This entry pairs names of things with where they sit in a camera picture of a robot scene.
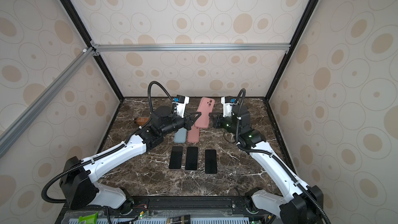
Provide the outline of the light blue phone case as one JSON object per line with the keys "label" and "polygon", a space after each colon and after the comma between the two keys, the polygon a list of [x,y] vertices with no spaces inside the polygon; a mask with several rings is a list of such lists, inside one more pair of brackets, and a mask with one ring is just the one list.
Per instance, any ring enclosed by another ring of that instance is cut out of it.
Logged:
{"label": "light blue phone case", "polygon": [[179,129],[174,135],[174,142],[175,143],[185,143],[187,139],[187,130],[185,128]]}

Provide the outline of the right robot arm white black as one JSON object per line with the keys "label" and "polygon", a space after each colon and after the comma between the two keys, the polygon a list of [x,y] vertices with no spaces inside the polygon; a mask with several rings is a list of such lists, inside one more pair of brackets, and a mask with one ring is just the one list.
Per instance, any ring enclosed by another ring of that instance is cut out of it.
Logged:
{"label": "right robot arm white black", "polygon": [[264,210],[284,224],[330,223],[323,209],[324,194],[297,176],[273,151],[269,142],[252,128],[250,112],[245,106],[231,104],[224,113],[210,113],[216,129],[232,133],[237,148],[249,154],[266,171],[282,193],[277,196],[255,188],[246,193],[248,211]]}

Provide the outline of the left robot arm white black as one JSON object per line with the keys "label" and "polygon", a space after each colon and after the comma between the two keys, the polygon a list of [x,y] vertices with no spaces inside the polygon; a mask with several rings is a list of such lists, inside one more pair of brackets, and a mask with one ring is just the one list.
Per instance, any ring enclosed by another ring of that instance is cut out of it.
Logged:
{"label": "left robot arm white black", "polygon": [[100,184],[98,180],[115,167],[142,155],[164,141],[164,137],[181,128],[190,130],[200,112],[177,115],[168,106],[157,108],[149,123],[133,133],[125,142],[92,157],[73,157],[65,165],[60,187],[72,210],[88,205],[107,206],[126,214],[132,208],[132,197],[125,189]]}

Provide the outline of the purple smartphone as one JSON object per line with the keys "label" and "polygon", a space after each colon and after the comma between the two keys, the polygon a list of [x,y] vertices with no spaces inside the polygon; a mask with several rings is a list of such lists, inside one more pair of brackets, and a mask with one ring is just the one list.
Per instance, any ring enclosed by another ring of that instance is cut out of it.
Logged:
{"label": "purple smartphone", "polygon": [[205,173],[217,174],[217,152],[215,149],[205,150]]}
{"label": "purple smartphone", "polygon": [[198,169],[198,153],[197,147],[187,148],[185,170],[195,171]]}
{"label": "purple smartphone", "polygon": [[183,147],[182,146],[173,146],[171,151],[171,157],[169,162],[170,170],[179,170],[182,165],[182,155],[183,155]]}

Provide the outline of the black smartphone rose edge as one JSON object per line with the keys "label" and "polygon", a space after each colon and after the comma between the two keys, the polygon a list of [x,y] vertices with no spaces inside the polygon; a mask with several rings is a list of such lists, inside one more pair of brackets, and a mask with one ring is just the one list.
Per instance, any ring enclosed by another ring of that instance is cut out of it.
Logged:
{"label": "black smartphone rose edge", "polygon": [[194,126],[200,129],[206,129],[209,126],[209,114],[212,113],[214,108],[215,100],[208,97],[201,98],[197,112],[201,113],[201,116],[195,122]]}

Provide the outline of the pink cased smartphone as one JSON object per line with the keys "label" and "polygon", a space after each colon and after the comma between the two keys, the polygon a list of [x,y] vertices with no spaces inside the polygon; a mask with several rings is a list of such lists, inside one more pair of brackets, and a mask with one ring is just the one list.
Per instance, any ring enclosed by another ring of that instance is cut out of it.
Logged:
{"label": "pink cased smartphone", "polygon": [[196,144],[200,140],[200,128],[193,126],[191,130],[188,131],[187,142]]}

